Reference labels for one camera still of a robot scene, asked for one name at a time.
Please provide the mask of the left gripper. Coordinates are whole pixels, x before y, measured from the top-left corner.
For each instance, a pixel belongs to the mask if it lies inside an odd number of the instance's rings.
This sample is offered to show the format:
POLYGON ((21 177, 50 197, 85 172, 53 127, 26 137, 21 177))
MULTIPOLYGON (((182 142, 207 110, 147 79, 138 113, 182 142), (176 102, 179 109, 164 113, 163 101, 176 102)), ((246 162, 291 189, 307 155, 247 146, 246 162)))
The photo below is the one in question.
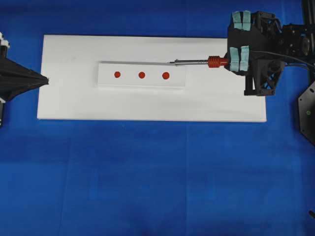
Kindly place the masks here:
POLYGON ((17 95, 49 84, 49 79, 6 58, 10 43, 0 33, 0 127, 4 105, 17 95))

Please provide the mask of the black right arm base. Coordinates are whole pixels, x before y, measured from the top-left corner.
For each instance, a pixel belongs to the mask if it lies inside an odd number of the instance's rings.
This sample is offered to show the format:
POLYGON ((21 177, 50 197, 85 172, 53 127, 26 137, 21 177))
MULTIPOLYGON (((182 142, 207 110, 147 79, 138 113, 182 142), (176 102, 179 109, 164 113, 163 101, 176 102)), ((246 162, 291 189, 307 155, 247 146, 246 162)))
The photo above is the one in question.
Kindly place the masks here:
POLYGON ((298 98, 299 127, 301 134, 315 145, 315 83, 298 98))

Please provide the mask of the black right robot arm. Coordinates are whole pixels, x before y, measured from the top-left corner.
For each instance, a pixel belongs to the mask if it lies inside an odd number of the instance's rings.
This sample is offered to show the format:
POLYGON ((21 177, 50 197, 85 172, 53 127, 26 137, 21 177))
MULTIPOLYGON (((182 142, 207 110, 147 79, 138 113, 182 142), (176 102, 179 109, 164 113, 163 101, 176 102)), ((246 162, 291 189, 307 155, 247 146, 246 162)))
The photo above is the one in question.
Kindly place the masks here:
POLYGON ((301 64, 315 70, 314 31, 314 24, 281 25, 273 13, 233 12, 224 67, 245 77, 244 95, 274 95, 285 67, 301 64))

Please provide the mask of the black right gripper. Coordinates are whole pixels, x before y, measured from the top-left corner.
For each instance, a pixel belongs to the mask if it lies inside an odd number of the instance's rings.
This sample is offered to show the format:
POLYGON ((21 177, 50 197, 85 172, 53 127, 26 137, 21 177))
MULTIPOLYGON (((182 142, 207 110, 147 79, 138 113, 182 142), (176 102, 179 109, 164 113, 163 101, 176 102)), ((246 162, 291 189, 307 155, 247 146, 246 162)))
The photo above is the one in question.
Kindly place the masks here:
POLYGON ((231 14, 224 68, 245 77, 245 96, 275 94, 287 66, 311 68, 311 25, 281 25, 273 13, 231 14))

